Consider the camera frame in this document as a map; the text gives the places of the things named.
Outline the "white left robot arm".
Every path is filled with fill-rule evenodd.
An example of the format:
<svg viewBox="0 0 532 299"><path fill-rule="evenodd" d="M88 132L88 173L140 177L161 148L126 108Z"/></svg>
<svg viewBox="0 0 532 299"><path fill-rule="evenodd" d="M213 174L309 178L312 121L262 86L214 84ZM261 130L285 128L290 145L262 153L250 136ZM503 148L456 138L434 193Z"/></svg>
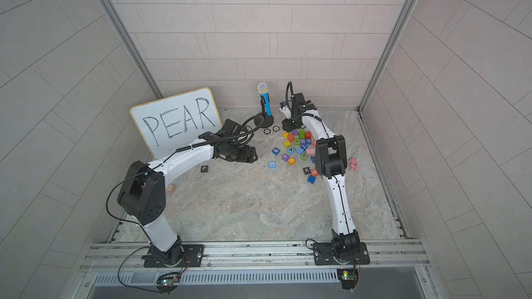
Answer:
<svg viewBox="0 0 532 299"><path fill-rule="evenodd" d="M190 145L177 148L171 155L144 163L134 162L126 178L118 186L117 203L139 225L150 241L142 257L144 267L184 267L190 260L179 235L170 227L164 211L166 188L195 166L211 160L253 163L258 160L256 148L249 145L260 125L242 125L227 119L216 132L205 132Z"/></svg>

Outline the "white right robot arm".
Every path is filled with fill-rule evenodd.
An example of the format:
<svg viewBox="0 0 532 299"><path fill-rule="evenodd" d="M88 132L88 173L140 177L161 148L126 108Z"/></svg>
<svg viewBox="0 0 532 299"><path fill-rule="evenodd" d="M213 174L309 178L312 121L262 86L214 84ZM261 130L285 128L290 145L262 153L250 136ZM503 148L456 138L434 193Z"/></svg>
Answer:
<svg viewBox="0 0 532 299"><path fill-rule="evenodd" d="M314 165L318 175L328 185L332 211L332 250L335 259L342 263L357 265L356 253L360 251L360 236L354 224L346 192L348 167L346 141L336 135L319 116L316 106L306 100L302 93L295 94L289 83L280 111L286 116L282 121L287 132L305 127L316 142Z"/></svg>

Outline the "whiteboard with PEAR text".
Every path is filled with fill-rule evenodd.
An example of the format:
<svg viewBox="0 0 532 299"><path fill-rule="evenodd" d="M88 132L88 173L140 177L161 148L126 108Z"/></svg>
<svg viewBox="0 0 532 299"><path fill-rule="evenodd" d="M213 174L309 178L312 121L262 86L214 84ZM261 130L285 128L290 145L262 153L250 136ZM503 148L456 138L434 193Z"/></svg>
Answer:
<svg viewBox="0 0 532 299"><path fill-rule="evenodd" d="M209 88L137 105L130 110L154 159L194 143L205 132L222 127L218 108Z"/></svg>

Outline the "black microphone stand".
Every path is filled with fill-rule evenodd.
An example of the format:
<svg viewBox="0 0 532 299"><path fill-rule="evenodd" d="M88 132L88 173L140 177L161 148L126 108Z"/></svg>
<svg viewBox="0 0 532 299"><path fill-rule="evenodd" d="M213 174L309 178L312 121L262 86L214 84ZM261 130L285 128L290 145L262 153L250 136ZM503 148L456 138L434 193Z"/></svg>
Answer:
<svg viewBox="0 0 532 299"><path fill-rule="evenodd" d="M274 117L269 115L266 111L266 103L264 100L260 101L261 112L254 117L254 124L256 127L268 128L274 123Z"/></svg>

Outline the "blue toy microphone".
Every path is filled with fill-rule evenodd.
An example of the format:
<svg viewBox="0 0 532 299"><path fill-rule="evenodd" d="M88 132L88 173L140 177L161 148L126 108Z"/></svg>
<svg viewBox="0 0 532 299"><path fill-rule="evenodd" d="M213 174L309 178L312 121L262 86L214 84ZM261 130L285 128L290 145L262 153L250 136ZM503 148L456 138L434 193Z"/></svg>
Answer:
<svg viewBox="0 0 532 299"><path fill-rule="evenodd" d="M260 94L260 104L262 107L262 113L264 116L271 116L271 106L270 106L270 97L269 97L269 88L267 83L261 82L257 86L258 92Z"/></svg>

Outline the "pink cube block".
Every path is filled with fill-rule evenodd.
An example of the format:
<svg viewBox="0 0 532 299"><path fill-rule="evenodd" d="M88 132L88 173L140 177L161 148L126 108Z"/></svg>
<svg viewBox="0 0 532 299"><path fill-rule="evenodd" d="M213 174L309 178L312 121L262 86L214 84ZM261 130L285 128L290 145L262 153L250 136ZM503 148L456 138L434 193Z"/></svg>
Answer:
<svg viewBox="0 0 532 299"><path fill-rule="evenodd" d="M314 149L314 148L308 148L308 149L306 150L306 153L307 153L308 155L310 155L310 156L314 156L314 155L315 155L315 152L316 152L316 149Z"/></svg>

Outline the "plain wooden cube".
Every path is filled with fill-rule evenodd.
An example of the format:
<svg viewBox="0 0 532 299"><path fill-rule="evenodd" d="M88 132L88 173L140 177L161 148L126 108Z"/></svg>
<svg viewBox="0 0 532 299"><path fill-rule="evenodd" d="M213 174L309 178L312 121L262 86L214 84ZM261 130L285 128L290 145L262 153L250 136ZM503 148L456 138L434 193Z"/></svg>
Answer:
<svg viewBox="0 0 532 299"><path fill-rule="evenodd" d="M175 191L175 185L174 184L170 184L166 187L166 192L168 193L172 193Z"/></svg>

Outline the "pink toy figure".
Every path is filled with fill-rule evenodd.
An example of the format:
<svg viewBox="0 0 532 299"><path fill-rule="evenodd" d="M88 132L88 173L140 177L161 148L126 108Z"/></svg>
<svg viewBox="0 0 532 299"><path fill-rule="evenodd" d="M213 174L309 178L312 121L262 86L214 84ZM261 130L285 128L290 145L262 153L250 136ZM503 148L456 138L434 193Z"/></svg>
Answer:
<svg viewBox="0 0 532 299"><path fill-rule="evenodd" d="M351 157L349 160L350 170L358 170L358 163L355 157Z"/></svg>

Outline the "left circuit board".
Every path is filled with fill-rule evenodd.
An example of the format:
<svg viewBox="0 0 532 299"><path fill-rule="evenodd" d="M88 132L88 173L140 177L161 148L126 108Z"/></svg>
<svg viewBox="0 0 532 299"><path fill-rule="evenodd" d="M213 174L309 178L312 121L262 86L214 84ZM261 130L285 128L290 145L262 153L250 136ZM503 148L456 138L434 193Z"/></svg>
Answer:
<svg viewBox="0 0 532 299"><path fill-rule="evenodd" d="M180 275L173 274L163 274L159 276L155 282L156 288L161 293L170 293L178 288L180 281Z"/></svg>

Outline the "circuit board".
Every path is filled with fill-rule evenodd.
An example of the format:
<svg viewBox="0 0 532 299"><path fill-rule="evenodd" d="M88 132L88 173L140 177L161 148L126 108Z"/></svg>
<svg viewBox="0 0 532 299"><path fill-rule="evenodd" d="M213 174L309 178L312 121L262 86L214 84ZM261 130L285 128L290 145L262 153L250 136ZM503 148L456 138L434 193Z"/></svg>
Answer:
<svg viewBox="0 0 532 299"><path fill-rule="evenodd" d="M170 293L178 288L180 281L180 275L173 274L163 274L159 276L155 282L156 288L161 293Z"/></svg>
<svg viewBox="0 0 532 299"><path fill-rule="evenodd" d="M357 269L338 269L337 277L343 290L354 290L358 285L360 273Z"/></svg>

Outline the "right circuit board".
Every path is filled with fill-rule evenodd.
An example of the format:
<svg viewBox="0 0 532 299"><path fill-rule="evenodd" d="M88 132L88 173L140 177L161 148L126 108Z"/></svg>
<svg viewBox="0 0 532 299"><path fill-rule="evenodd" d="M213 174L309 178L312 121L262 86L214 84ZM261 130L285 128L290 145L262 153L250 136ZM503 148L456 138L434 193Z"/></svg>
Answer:
<svg viewBox="0 0 532 299"><path fill-rule="evenodd" d="M354 290L358 285L360 273L357 269L338 269L337 277L343 290Z"/></svg>

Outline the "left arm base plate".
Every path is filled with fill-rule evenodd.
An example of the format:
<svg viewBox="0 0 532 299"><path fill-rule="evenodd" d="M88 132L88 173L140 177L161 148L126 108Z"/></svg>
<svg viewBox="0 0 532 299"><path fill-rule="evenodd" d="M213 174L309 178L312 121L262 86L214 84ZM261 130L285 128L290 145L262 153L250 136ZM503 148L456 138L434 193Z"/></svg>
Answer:
<svg viewBox="0 0 532 299"><path fill-rule="evenodd" d="M205 246L201 244L185 244L172 247L161 252L154 246L142 256L145 268L184 268L199 267L202 263Z"/></svg>

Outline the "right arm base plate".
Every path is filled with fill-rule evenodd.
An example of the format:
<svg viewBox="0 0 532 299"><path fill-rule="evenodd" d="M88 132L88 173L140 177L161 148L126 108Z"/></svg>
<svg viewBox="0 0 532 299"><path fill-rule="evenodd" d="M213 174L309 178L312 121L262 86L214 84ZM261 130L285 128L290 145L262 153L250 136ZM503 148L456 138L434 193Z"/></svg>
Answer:
<svg viewBox="0 0 532 299"><path fill-rule="evenodd" d="M360 243L358 249L336 249L331 242L316 242L312 244L314 263L317 266L355 266L371 263L367 245Z"/></svg>

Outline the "aluminium mounting rail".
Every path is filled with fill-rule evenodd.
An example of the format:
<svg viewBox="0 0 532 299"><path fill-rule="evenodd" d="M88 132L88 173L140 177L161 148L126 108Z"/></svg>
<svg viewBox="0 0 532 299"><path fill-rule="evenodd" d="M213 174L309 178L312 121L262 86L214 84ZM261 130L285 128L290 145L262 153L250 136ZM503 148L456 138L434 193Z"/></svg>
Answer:
<svg viewBox="0 0 532 299"><path fill-rule="evenodd" d="M338 263L325 249L313 249L313 241L195 242L185 245L187 257L174 269L219 271L231 269L327 269L376 267L428 267L429 258L418 239L368 240L354 262ZM82 259L82 271L143 271L143 242L93 244Z"/></svg>

